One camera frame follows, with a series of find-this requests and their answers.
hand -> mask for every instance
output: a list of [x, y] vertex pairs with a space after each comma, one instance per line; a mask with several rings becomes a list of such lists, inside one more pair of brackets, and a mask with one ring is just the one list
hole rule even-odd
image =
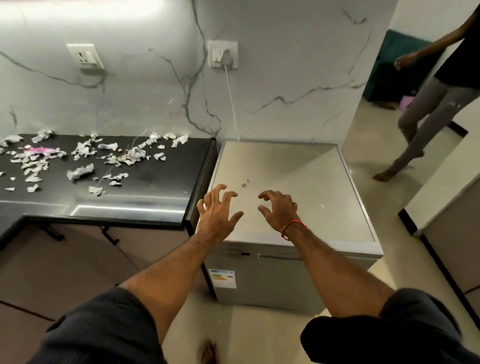
[[197, 209], [200, 213], [197, 235], [206, 241], [219, 243], [225, 240], [243, 216], [243, 212], [239, 211], [228, 220], [230, 201], [232, 197], [237, 197], [238, 194], [233, 191], [225, 192], [222, 202], [220, 202], [220, 191], [226, 188], [227, 186], [224, 184], [219, 184], [197, 203]]
[[292, 201], [292, 197], [289, 194], [268, 190], [259, 194], [258, 198], [262, 198], [265, 201], [272, 201], [272, 211], [263, 205], [258, 206], [258, 210], [270, 226], [278, 232], [282, 232], [285, 225], [292, 220], [300, 220], [297, 215], [298, 205]]
[[407, 54], [405, 56], [399, 57], [395, 61], [395, 67], [397, 70], [402, 69], [403, 67], [414, 64], [418, 60], [418, 54], [416, 52]]

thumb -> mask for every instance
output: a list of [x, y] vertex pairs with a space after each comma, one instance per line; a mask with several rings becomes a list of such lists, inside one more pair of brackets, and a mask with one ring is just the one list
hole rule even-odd
[[230, 222], [235, 226], [240, 218], [243, 216], [243, 211], [236, 212], [230, 219]]
[[267, 218], [272, 213], [268, 208], [266, 208], [263, 205], [258, 206], [258, 211], [260, 211], [262, 213], [264, 218]]

forearm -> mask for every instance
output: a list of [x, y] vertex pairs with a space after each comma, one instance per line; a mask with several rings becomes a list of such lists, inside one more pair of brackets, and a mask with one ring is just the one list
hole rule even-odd
[[213, 246], [214, 242], [194, 235], [120, 285], [135, 295], [153, 316], [160, 343], [185, 303], [195, 274]]
[[440, 38], [436, 42], [433, 42], [429, 46], [419, 50], [417, 52], [417, 56], [419, 58], [428, 56], [429, 54], [435, 53], [437, 51], [447, 48], [448, 46], [451, 46], [452, 44], [455, 44], [456, 42], [462, 40], [463, 38], [464, 38], [463, 31], [460, 29], [456, 29], [453, 32]]
[[300, 224], [291, 225], [286, 235], [299, 250], [332, 316], [378, 316], [395, 292]]

red thread bracelet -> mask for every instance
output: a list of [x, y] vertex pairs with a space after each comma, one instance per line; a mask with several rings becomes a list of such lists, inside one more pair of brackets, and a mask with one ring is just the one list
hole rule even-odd
[[307, 225], [305, 225], [305, 224], [304, 224], [303, 222], [301, 222], [300, 220], [292, 220], [292, 221], [290, 221], [287, 225], [285, 225], [285, 226], [283, 227], [283, 229], [282, 229], [282, 235], [281, 235], [282, 238], [284, 238], [284, 239], [285, 239], [286, 241], [288, 241], [288, 242], [290, 241], [290, 239], [285, 237], [285, 230], [286, 230], [291, 224], [293, 224], [294, 222], [297, 222], [297, 223], [299, 223], [299, 224], [302, 224], [304, 228], [307, 228], [307, 227], [308, 227]]

beige floor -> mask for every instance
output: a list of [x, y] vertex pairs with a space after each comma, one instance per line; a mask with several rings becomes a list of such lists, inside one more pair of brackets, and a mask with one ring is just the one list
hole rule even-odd
[[[392, 287], [422, 289], [443, 301], [459, 321], [465, 345], [480, 354], [480, 331], [421, 242], [408, 235], [396, 216], [461, 139], [443, 130], [427, 146], [424, 158], [415, 160], [390, 183], [376, 182], [371, 176], [387, 167], [405, 147], [396, 128], [399, 115], [399, 111], [361, 102], [343, 147], [385, 253], [371, 272]], [[163, 346], [173, 364], [198, 363], [199, 347], [207, 337], [218, 342], [224, 364], [310, 363], [299, 340], [308, 320], [280, 311], [218, 305], [206, 296], [199, 277]]]

